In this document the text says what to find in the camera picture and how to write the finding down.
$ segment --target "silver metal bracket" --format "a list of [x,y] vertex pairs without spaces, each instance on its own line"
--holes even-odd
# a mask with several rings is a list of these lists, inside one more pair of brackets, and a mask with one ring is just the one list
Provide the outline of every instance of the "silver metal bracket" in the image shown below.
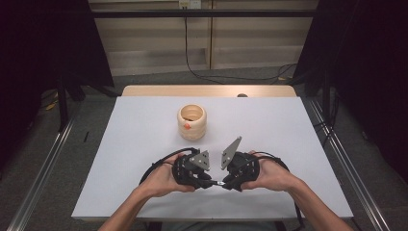
[[234,158],[235,152],[237,152],[242,137],[237,137],[222,153],[221,169],[224,170]]
[[195,156],[189,158],[189,161],[197,167],[204,170],[210,170],[210,154],[208,151],[201,152]]
[[225,185],[225,182],[217,181],[217,185],[218,185],[218,186],[223,186],[223,185]]

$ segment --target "hand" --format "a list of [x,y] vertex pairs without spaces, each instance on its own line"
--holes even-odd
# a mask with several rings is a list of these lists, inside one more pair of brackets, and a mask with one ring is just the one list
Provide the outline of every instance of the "hand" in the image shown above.
[[259,160],[260,172],[256,181],[248,181],[241,185],[243,190],[253,190],[256,188],[266,188],[272,191],[288,191],[298,180],[286,169],[282,168],[272,160]]
[[183,193],[194,192],[195,188],[193,186],[177,184],[171,172],[172,165],[166,164],[173,164],[178,157],[183,155],[183,153],[179,153],[165,160],[165,163],[154,169],[146,180],[139,185],[139,188],[145,189],[150,197],[161,197],[177,191]]

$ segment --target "white tabletop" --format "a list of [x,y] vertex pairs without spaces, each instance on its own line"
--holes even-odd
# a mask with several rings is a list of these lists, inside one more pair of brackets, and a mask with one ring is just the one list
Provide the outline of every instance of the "white tabletop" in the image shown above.
[[[207,133],[186,141],[177,131],[176,115],[187,104],[208,114]],[[138,185],[151,163],[184,148],[210,152],[213,179],[220,154],[238,136],[239,151],[266,151],[289,167],[338,216],[352,217],[300,98],[119,97],[78,199],[74,218],[108,218]],[[173,192],[150,199],[138,218],[159,220],[260,220],[295,218],[293,200],[285,192],[256,189],[235,192],[219,187],[194,193]]]

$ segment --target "metal frame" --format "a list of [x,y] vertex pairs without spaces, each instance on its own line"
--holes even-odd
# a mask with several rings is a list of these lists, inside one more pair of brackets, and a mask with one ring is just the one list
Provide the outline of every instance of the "metal frame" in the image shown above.
[[71,131],[73,122],[75,117],[78,115],[80,109],[80,105],[76,105],[73,110],[71,120],[66,124],[64,129],[58,133],[57,137],[55,138],[54,144],[49,151],[44,164],[36,177],[33,185],[31,186],[30,190],[24,197],[23,202],[21,203],[20,207],[18,208],[17,212],[15,213],[13,220],[7,229],[7,231],[22,231],[25,229],[28,220],[30,219],[31,214],[33,213],[39,197],[41,196],[42,190],[44,189],[48,178],[51,175],[52,169],[57,162],[57,159],[63,149],[66,139]]
[[[319,122],[323,123],[325,119],[322,114],[322,108],[318,101],[316,99],[312,100],[310,102],[310,106],[312,107]],[[366,213],[369,216],[375,230],[377,231],[390,230],[390,227],[388,226],[386,220],[381,214],[380,208],[372,198],[371,194],[369,193],[369,190],[363,183],[363,180],[360,178],[360,175],[358,174],[356,168],[351,163],[351,160],[348,158],[348,155],[345,152],[345,149],[343,148],[343,145],[340,142],[339,138],[337,137],[335,131],[331,130],[330,127],[327,127],[325,125],[322,126],[325,135],[329,136],[328,139],[330,141],[330,144],[334,152],[336,153],[336,156],[339,159],[354,191],[356,192],[364,209],[366,210]]]
[[94,18],[126,17],[313,17],[315,10],[154,10],[91,12]]

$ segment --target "black curtain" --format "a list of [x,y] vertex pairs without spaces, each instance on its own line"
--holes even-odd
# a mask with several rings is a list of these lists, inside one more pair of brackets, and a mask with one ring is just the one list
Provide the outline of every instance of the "black curtain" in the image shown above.
[[41,93],[56,89],[61,75],[76,87],[113,80],[87,0],[2,0],[0,31],[1,167],[33,121]]
[[316,95],[328,78],[408,182],[408,1],[320,0],[294,78]]

